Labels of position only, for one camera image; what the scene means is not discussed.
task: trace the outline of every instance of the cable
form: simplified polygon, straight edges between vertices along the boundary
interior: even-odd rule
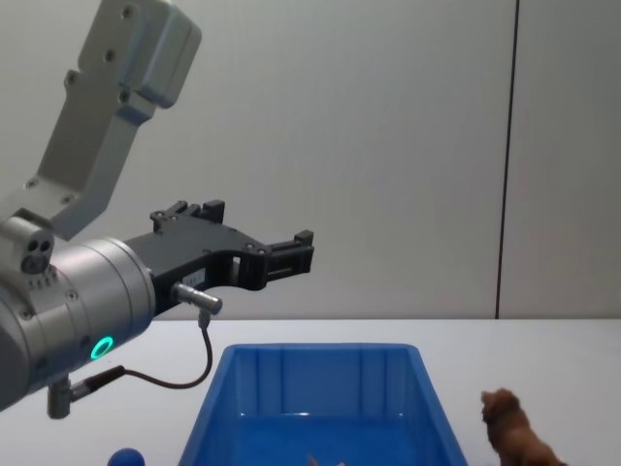
[[[190,383],[169,383],[160,381],[159,379],[147,376],[140,372],[127,369],[125,369],[124,375],[136,377],[138,379],[142,379],[143,381],[163,386],[164,388],[171,388],[172,390],[185,390],[187,388],[193,388],[196,385],[201,384],[209,376],[210,372],[212,371],[213,365],[212,342],[210,340],[210,336],[207,334],[207,328],[201,328],[201,333],[203,334],[203,340],[205,341],[205,347],[207,348],[207,367],[205,368],[205,371],[203,372],[201,377],[199,377],[196,381]]]
[[[123,376],[131,376],[136,377],[137,379],[142,379],[145,382],[153,383],[158,386],[162,386],[164,388],[171,388],[172,390],[185,390],[188,388],[193,388],[199,384],[201,384],[212,371],[213,366],[213,351],[212,351],[212,341],[210,340],[210,336],[207,333],[207,326],[209,325],[209,317],[204,317],[199,320],[201,322],[201,334],[203,335],[203,341],[205,342],[205,348],[207,349],[207,367],[201,377],[199,377],[194,382],[190,383],[170,383],[160,381],[155,377],[148,376],[138,371],[132,371],[125,369],[123,366],[116,366],[113,369],[109,369],[108,371],[97,374],[96,376],[89,377],[84,379],[82,382],[77,383],[71,388],[71,398],[72,402],[78,401],[82,399],[84,396],[87,396],[95,391],[97,391],[102,386],[106,386],[108,383],[112,383],[115,380],[123,377]]]

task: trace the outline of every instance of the blue plastic bin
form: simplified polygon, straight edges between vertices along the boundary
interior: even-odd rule
[[[418,350],[239,345],[180,466],[465,466]]]

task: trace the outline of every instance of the brown toy dog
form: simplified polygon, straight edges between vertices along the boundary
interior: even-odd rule
[[[567,466],[531,429],[520,400],[501,388],[481,393],[487,437],[501,458],[501,466]]]

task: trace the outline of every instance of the blue ball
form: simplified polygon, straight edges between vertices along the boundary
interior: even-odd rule
[[[108,466],[145,466],[145,459],[135,449],[120,449],[110,458]]]

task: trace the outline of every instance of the white wall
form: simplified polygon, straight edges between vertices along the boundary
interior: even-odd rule
[[[179,4],[204,33],[186,88],[80,239],[222,198],[259,240],[316,233],[310,275],[217,290],[224,317],[493,316],[513,0]],[[5,6],[0,195],[35,171],[96,7]]]
[[[620,18],[521,2],[502,317],[621,316]]]

